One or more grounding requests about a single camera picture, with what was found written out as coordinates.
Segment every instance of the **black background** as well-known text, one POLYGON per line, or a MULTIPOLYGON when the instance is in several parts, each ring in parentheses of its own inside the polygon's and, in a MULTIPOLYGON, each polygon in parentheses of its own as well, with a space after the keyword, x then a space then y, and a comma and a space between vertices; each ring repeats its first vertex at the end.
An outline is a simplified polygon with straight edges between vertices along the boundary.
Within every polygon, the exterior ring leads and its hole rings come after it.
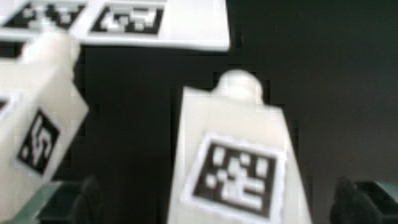
POLYGON ((95 174, 104 223, 165 223, 181 88, 211 89, 232 68, 284 108, 314 223, 339 176, 398 182, 398 1, 227 0, 227 10, 227 53, 83 47, 90 113, 56 178, 95 174))

